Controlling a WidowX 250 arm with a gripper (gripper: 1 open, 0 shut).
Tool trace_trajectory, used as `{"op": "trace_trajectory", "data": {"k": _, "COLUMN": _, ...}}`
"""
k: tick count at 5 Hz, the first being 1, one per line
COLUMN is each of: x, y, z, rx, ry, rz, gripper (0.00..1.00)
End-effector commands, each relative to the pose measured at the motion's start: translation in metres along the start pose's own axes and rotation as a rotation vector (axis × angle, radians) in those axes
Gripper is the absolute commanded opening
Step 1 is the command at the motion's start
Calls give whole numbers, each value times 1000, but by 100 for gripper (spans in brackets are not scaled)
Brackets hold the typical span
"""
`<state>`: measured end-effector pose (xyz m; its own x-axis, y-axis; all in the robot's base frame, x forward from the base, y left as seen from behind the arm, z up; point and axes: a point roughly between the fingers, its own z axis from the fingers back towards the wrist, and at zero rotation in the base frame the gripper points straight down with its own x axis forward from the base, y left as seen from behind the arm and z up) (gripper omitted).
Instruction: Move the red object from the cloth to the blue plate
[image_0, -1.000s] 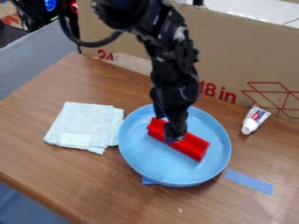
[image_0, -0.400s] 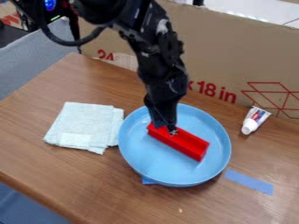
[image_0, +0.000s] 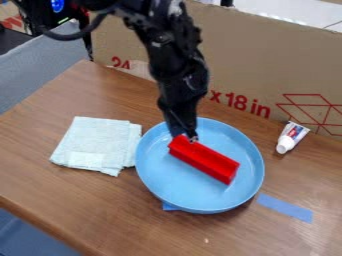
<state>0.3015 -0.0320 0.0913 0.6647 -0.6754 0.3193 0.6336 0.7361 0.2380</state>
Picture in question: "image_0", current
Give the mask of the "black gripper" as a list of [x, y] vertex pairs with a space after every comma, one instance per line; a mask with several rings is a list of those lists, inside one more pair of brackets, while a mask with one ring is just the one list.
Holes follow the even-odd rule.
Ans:
[[189, 141], [200, 140], [197, 105], [209, 89], [209, 68], [205, 59], [194, 56], [182, 68], [165, 60], [150, 61], [150, 72], [158, 82], [158, 107], [173, 137], [186, 133]]

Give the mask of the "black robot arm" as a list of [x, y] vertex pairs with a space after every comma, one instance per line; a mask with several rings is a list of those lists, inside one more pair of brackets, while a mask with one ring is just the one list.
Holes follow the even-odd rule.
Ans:
[[198, 140], [197, 106], [208, 94], [209, 68], [198, 49], [201, 28], [185, 0], [73, 0], [99, 15], [123, 20], [149, 56], [149, 70], [160, 88], [158, 107], [174, 137]]

